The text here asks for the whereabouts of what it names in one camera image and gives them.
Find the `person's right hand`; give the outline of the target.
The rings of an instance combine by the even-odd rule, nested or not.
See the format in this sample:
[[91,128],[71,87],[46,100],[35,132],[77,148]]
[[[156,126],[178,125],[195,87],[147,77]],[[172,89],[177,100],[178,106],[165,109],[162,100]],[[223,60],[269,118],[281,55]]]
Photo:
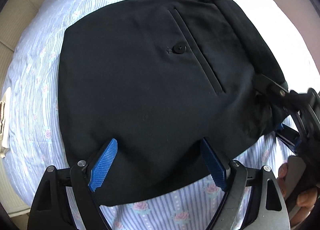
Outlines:
[[[284,163],[278,170],[277,182],[283,196],[286,195],[285,177],[288,171],[288,164]],[[299,194],[297,197],[296,205],[299,207],[299,211],[290,220],[291,228],[298,226],[302,223],[311,213],[318,197],[318,188],[306,190]]]

